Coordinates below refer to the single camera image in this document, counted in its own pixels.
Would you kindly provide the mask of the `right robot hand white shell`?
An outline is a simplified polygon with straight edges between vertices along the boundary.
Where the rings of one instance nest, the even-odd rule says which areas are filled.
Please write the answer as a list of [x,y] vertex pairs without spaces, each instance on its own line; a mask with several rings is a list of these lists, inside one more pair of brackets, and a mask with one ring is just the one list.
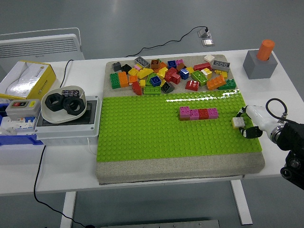
[[254,139],[261,137],[263,132],[267,133],[268,138],[277,143],[277,139],[284,127],[284,123],[279,123],[274,117],[272,117],[265,107],[256,105],[247,105],[242,107],[236,117],[241,117],[246,113],[247,116],[256,125],[250,128],[239,127],[240,133],[247,139]]

